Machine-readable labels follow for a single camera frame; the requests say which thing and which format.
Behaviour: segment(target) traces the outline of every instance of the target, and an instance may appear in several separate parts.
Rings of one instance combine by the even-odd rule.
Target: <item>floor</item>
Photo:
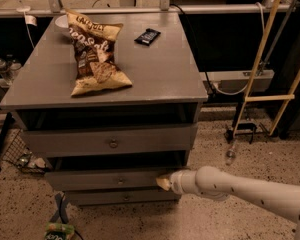
[[[233,114],[232,107],[202,108],[189,167],[195,170],[210,165],[237,176],[300,185],[300,132],[291,133],[287,140],[258,134],[252,144],[249,136],[240,135],[237,157],[232,165],[225,165],[229,144],[223,134]],[[252,109],[250,118],[257,125],[271,124],[262,109]],[[1,166],[0,240],[43,239],[47,222],[57,212],[55,196],[60,193],[53,191],[43,176],[21,173],[6,162]],[[68,204],[66,211],[69,224],[85,240],[290,240],[296,229],[294,223],[236,197],[223,202],[184,195],[178,203]]]

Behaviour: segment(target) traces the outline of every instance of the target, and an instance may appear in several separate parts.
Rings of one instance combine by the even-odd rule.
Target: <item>gray tabletop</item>
[[[177,13],[88,15],[99,23],[123,23],[115,63],[133,86],[71,97],[74,48],[54,21],[45,31],[0,106],[3,109],[203,102],[207,93]],[[150,47],[134,42],[146,28],[161,32]]]

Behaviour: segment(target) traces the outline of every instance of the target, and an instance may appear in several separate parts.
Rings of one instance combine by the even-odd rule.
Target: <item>crumpled snack bag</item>
[[[68,224],[48,223],[44,240],[70,240],[74,235],[74,227]]]
[[[123,25],[92,22],[72,10],[66,13],[78,71],[71,96],[132,86],[114,63],[114,45]]]

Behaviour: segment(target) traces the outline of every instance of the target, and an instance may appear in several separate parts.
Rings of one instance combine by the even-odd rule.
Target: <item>cabinet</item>
[[[73,47],[53,19],[0,106],[51,167],[47,181],[71,203],[178,200],[156,177],[187,165],[207,100],[178,14],[89,17],[124,24],[115,58],[133,86],[71,98]],[[134,43],[148,27],[160,37],[150,47]]]

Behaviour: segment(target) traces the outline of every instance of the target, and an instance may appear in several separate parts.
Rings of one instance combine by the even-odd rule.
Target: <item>white robotic arm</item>
[[[223,201],[236,196],[298,224],[300,240],[300,186],[236,177],[215,167],[180,170],[157,178],[159,186],[176,194],[195,194]]]

